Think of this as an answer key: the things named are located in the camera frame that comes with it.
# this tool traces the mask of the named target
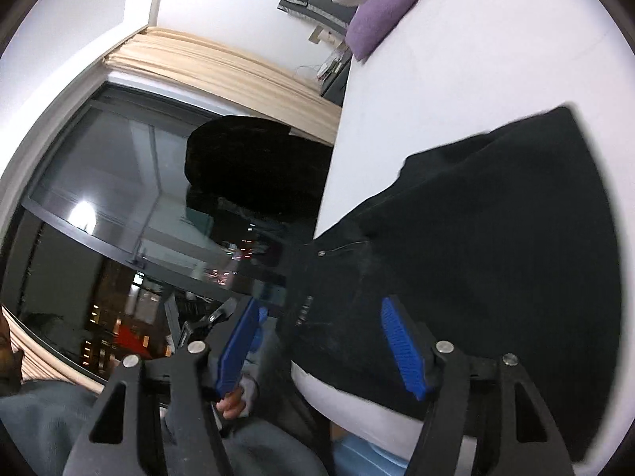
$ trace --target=bed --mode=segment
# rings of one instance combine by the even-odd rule
[[[610,195],[626,282],[614,390],[575,465],[596,475],[635,417],[635,55],[599,0],[420,0],[365,63],[352,65],[316,235],[394,182],[408,155],[563,103],[575,110]],[[415,424],[384,410],[360,426],[334,389],[299,367],[294,378],[313,406],[367,440],[397,428],[416,435]],[[408,449],[395,442],[380,444]]]

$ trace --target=red object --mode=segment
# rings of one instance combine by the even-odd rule
[[[115,343],[135,354],[139,354],[142,358],[147,360],[152,359],[150,351],[144,347],[143,342],[134,336],[134,333],[127,326],[119,326],[119,334],[115,337]]]

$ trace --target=finger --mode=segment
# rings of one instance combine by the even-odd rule
[[[241,402],[243,393],[244,390],[242,389],[242,386],[239,386],[233,392],[226,394],[225,398],[218,402],[216,408],[218,411],[226,411],[230,410],[234,406],[238,406]]]
[[[236,406],[224,412],[223,417],[228,420],[237,419],[246,407],[247,403],[245,401],[240,401]]]
[[[24,359],[24,351],[23,349],[18,349],[17,351],[15,351],[14,355],[13,355],[14,361],[15,361],[15,366],[17,368],[17,370],[19,370],[20,372],[22,371],[22,361]]]

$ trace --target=hand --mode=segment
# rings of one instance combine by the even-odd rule
[[[225,419],[237,419],[247,407],[247,403],[242,400],[243,393],[244,389],[242,386],[239,386],[234,391],[226,394],[224,399],[216,403],[216,409],[223,414]]]
[[[0,336],[4,336],[9,345],[11,345],[11,330],[9,330],[9,323],[2,313],[2,308],[0,308]]]

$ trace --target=purple pillow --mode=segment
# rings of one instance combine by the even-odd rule
[[[358,61],[375,51],[417,0],[367,0],[350,20],[346,44]]]

